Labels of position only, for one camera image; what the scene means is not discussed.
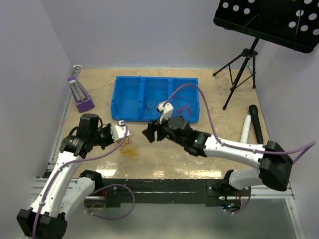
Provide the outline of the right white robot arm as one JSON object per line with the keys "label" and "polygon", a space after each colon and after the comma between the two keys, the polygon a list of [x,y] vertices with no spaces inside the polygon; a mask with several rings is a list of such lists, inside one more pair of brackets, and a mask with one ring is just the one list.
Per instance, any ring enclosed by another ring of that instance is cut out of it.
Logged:
{"label": "right white robot arm", "polygon": [[293,161],[276,142],[262,145],[216,139],[209,133],[192,129],[183,117],[157,119],[142,133],[150,143],[168,139],[193,156],[223,158],[248,165],[247,170],[227,172],[222,183],[226,195],[262,184],[280,192],[287,190]]}

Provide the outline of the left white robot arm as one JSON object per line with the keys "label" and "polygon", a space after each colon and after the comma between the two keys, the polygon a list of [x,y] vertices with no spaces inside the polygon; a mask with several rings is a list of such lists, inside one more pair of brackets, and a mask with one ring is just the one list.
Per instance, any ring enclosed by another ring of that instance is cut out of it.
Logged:
{"label": "left white robot arm", "polygon": [[28,209],[21,209],[17,222],[24,235],[32,239],[63,238],[68,218],[85,198],[103,191],[102,176],[85,171],[76,185],[69,184],[79,166],[90,161],[87,154],[94,148],[105,149],[130,132],[125,122],[103,124],[95,114],[83,114],[78,126],[62,140],[55,166],[41,192]]}

